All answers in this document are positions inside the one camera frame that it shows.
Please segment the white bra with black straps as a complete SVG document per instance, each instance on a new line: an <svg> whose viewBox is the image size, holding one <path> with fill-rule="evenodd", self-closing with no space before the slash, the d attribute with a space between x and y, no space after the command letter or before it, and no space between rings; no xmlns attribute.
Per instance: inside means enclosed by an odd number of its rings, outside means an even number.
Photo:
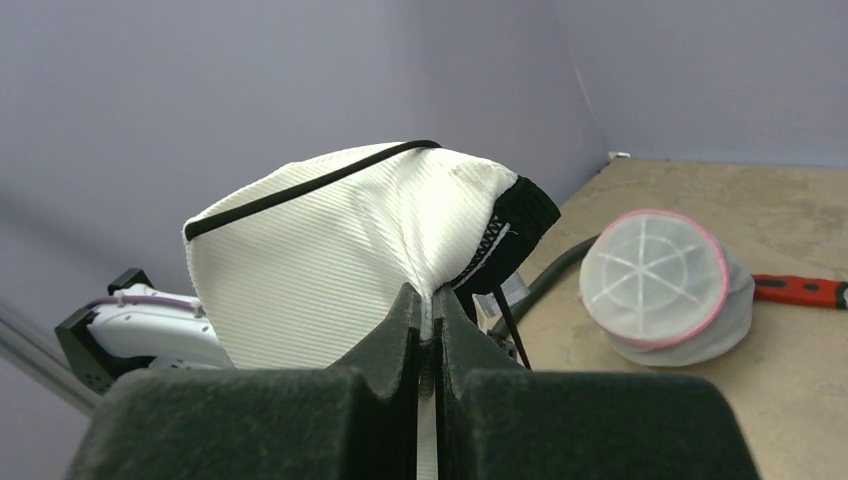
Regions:
<svg viewBox="0 0 848 480"><path fill-rule="evenodd" d="M324 368L403 286L422 334L442 287L465 302L507 280L558 221L531 180L433 141L286 164L184 225L192 284L239 369Z"/></svg>

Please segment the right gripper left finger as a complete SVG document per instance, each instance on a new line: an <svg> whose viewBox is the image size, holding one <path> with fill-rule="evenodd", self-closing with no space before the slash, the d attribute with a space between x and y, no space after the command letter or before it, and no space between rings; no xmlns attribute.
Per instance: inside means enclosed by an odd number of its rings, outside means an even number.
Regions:
<svg viewBox="0 0 848 480"><path fill-rule="evenodd" d="M421 299L309 370L140 370L108 391L71 479L412 479Z"/></svg>

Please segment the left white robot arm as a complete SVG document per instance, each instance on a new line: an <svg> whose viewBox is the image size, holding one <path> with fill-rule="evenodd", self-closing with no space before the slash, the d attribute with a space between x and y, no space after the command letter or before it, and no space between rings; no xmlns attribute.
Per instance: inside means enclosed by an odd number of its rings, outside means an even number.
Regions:
<svg viewBox="0 0 848 480"><path fill-rule="evenodd" d="M154 288L139 268L55 327L72 374L104 395L122 375L152 369L232 369L198 298Z"/></svg>

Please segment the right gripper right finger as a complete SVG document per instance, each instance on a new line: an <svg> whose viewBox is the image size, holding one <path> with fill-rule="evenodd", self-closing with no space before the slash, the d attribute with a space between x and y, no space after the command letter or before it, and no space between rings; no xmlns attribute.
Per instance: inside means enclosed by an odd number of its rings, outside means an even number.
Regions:
<svg viewBox="0 0 848 480"><path fill-rule="evenodd" d="M755 479L736 417L680 374L531 371L433 301L442 479Z"/></svg>

